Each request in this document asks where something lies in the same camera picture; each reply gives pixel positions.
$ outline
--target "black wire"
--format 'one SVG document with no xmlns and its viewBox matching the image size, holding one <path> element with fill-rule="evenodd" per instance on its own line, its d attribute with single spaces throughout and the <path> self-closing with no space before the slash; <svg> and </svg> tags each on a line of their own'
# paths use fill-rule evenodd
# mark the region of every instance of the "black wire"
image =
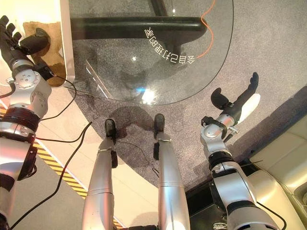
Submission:
<svg viewBox="0 0 307 230">
<path fill-rule="evenodd" d="M 71 159 L 73 158 L 73 156 L 75 155 L 75 153 L 78 151 L 78 149 L 81 147 L 82 143 L 83 143 L 83 140 L 84 140 L 84 136 L 85 136 L 85 133 L 86 133 L 86 130 L 88 129 L 88 127 L 91 125 L 92 122 L 88 123 L 88 125 L 83 129 L 82 131 L 82 138 L 81 138 L 81 141 L 80 141 L 80 144 L 78 145 L 78 147 L 75 149 L 75 151 L 72 153 L 72 155 L 69 157 L 69 159 L 67 160 L 63 170 L 62 170 L 62 173 L 61 173 L 61 176 L 59 177 L 59 182 L 58 182 L 58 185 L 57 185 L 57 188 L 56 190 L 51 194 L 49 195 L 47 198 L 45 198 L 44 200 L 42 200 L 41 202 L 39 202 L 38 204 L 36 204 L 35 206 L 33 206 L 31 209 L 29 209 L 26 213 L 24 213 L 10 228 L 10 230 L 12 230 L 20 221 L 23 220 L 23 218 L 25 218 L 30 212 L 32 212 L 34 209 L 36 209 L 38 206 L 40 206 L 42 203 L 46 202 L 47 200 L 49 200 L 51 197 L 53 197 L 59 190 L 59 187 L 61 185 L 61 182 L 62 182 L 62 178 L 63 178 L 63 175 L 65 173 L 65 170 L 69 164 L 69 162 L 71 161 Z"/>
<path fill-rule="evenodd" d="M 118 142 L 118 143 L 124 143 L 124 144 L 128 144 L 128 145 L 132 145 L 132 146 L 134 146 L 134 147 L 137 147 L 137 148 L 141 151 L 141 153 L 142 153 L 143 157 L 145 158 L 147 164 L 153 166 L 153 164 L 151 164 L 151 163 L 149 162 L 149 160 L 147 160 L 144 151 L 143 151 L 139 146 L 137 146 L 137 145 L 135 145 L 135 144 L 132 144 L 132 143 L 129 143 L 129 142 L 125 142 L 125 141 L 118 141 L 118 140 L 117 140 L 117 142 Z M 158 171 L 155 167 L 152 167 L 152 171 L 153 171 L 154 174 L 156 174 L 157 177 L 159 178 L 159 171 Z"/>
<path fill-rule="evenodd" d="M 251 163 L 248 163 L 248 164 L 243 164 L 243 165 L 240 165 L 240 167 L 249 166 L 249 165 L 251 165 L 251 164 L 256 164 L 256 163 L 259 163 L 259 162 L 261 162 L 261 161 L 263 161 L 263 160 L 251 162 Z"/>
<path fill-rule="evenodd" d="M 263 204 L 257 202 L 257 204 L 261 205 L 262 207 L 264 207 L 266 210 L 270 211 L 271 213 L 273 213 L 274 215 L 276 215 L 277 217 L 279 217 L 282 221 L 283 221 L 283 228 L 281 230 L 285 230 L 287 227 L 287 222 L 284 220 L 284 218 L 282 218 L 280 215 L 278 215 L 276 212 L 270 210 L 268 207 L 264 206 Z"/>
<path fill-rule="evenodd" d="M 152 171 L 157 175 L 157 177 L 159 178 L 159 171 L 156 169 L 156 168 L 154 168 L 154 167 L 152 167 Z"/>
<path fill-rule="evenodd" d="M 63 112 L 68 108 L 68 106 L 70 106 L 70 104 L 75 100 L 75 98 L 76 98 L 76 96 L 77 96 L 77 89 L 76 89 L 76 87 L 75 87 L 75 85 L 74 85 L 73 83 L 71 83 L 69 80 L 66 80 L 65 78 L 60 77 L 60 76 L 58 76 L 58 75 L 53 74 L 53 76 L 54 76 L 54 77 L 61 78 L 61 79 L 65 80 L 65 81 L 67 81 L 68 83 L 70 83 L 70 84 L 73 86 L 74 90 L 75 90 L 75 95 L 73 96 L 73 99 L 71 100 L 71 102 L 69 102 L 68 105 L 67 105 L 58 115 L 52 116 L 52 117 L 48 117 L 48 118 L 44 118 L 44 119 L 42 119 L 42 121 L 44 121 L 44 120 L 49 120 L 49 119 L 56 118 L 56 117 L 60 116 L 61 113 L 63 113 Z"/>
<path fill-rule="evenodd" d="M 54 139 L 45 139 L 45 138 L 36 138 L 36 139 L 39 139 L 39 140 L 46 140 L 46 141 L 63 142 L 63 143 L 73 143 L 73 142 L 76 142 L 77 140 L 79 140 L 81 136 L 82 136 L 82 133 L 81 133 L 80 136 L 79 136 L 77 139 L 75 139 L 75 140 L 54 140 Z"/>
<path fill-rule="evenodd" d="M 0 95 L 0 98 L 8 97 L 8 96 L 12 95 L 13 92 L 15 92 L 15 90 L 16 90 L 15 83 L 14 83 L 14 82 L 11 82 L 11 83 L 9 83 L 9 84 L 10 84 L 10 87 L 11 87 L 11 91 L 8 92 L 8 93 L 6 93 L 6 94 Z"/>
<path fill-rule="evenodd" d="M 27 175 L 27 176 L 26 176 L 25 178 L 23 178 L 23 179 L 30 178 L 30 177 L 33 176 L 36 172 L 37 172 L 37 166 L 34 165 L 34 170 L 33 170 L 33 172 L 31 172 L 29 175 Z"/>
</svg>

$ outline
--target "glass tabletop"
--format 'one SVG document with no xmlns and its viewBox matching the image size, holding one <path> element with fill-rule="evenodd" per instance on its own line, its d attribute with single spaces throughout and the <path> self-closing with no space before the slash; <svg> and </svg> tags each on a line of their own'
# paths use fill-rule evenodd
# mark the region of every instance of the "glass tabletop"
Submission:
<svg viewBox="0 0 307 230">
<path fill-rule="evenodd" d="M 70 17 L 77 90 L 126 102 L 170 104 L 205 88 L 222 67 L 233 3 L 74 0 Z"/>
</svg>

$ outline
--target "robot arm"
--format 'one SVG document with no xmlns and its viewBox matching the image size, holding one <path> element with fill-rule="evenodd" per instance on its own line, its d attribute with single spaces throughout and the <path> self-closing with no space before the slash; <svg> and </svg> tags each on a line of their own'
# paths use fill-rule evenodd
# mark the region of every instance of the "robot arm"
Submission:
<svg viewBox="0 0 307 230">
<path fill-rule="evenodd" d="M 258 94 L 254 94 L 257 86 L 258 75 L 254 73 L 248 89 L 234 103 L 230 103 L 220 94 L 221 89 L 215 90 L 211 96 L 212 103 L 223 112 L 216 120 L 204 117 L 201 121 L 201 142 L 213 177 L 213 197 L 219 198 L 219 206 L 227 212 L 227 225 L 230 230 L 278 229 L 271 217 L 256 206 L 252 184 L 223 141 L 227 131 L 237 132 L 233 126 L 242 122 L 257 107 L 260 99 Z"/>
<path fill-rule="evenodd" d="M 26 55 L 31 50 L 19 46 L 21 35 L 8 18 L 0 19 L 0 48 L 3 59 L 12 70 L 9 78 L 13 92 L 10 105 L 0 120 L 0 228 L 6 229 L 14 201 L 15 181 L 27 178 L 35 165 L 37 149 L 33 147 L 38 123 L 47 113 L 47 100 L 51 87 L 37 66 Z M 48 42 L 47 36 L 32 36 L 23 40 L 27 44 L 43 41 L 42 48 Z"/>
</svg>

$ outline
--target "hazard tape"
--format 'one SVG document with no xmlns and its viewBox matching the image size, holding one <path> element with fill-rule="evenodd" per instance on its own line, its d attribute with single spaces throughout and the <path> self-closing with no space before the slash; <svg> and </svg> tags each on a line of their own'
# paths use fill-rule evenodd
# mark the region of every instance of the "hazard tape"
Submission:
<svg viewBox="0 0 307 230">
<path fill-rule="evenodd" d="M 0 116 L 4 116 L 6 113 L 6 108 L 0 104 Z M 37 148 L 37 155 L 57 174 L 61 175 L 63 171 L 63 165 L 61 162 L 44 146 L 42 142 L 38 139 L 35 140 L 34 147 Z M 65 170 L 62 178 L 77 194 L 79 194 L 83 199 L 86 198 L 87 189 L 85 186 L 69 171 Z M 115 218 L 113 223 L 117 229 L 124 228 L 122 224 L 118 222 Z"/>
</svg>

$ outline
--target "orange cable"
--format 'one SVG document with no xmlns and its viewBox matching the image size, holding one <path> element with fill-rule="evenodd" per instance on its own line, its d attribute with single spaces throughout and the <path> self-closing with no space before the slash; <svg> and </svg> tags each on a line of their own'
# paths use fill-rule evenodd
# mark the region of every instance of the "orange cable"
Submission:
<svg viewBox="0 0 307 230">
<path fill-rule="evenodd" d="M 202 54 L 198 55 L 197 58 L 201 58 L 202 56 L 204 56 L 205 54 L 207 54 L 207 53 L 209 52 L 209 50 L 211 49 L 212 45 L 213 45 L 213 41 L 214 41 L 214 34 L 213 34 L 213 31 L 212 31 L 212 29 L 210 28 L 210 26 L 208 26 L 208 25 L 206 24 L 206 22 L 204 21 L 203 17 L 204 17 L 207 13 L 209 13 L 209 12 L 211 11 L 211 9 L 213 8 L 214 4 L 215 4 L 215 0 L 213 0 L 213 2 L 212 2 L 212 4 L 211 4 L 210 8 L 209 8 L 205 13 L 203 13 L 202 16 L 201 16 L 201 22 L 208 28 L 208 30 L 209 30 L 210 33 L 211 33 L 211 42 L 210 42 L 210 45 L 209 45 L 209 47 L 207 48 L 207 50 L 206 50 L 205 52 L 203 52 Z"/>
</svg>

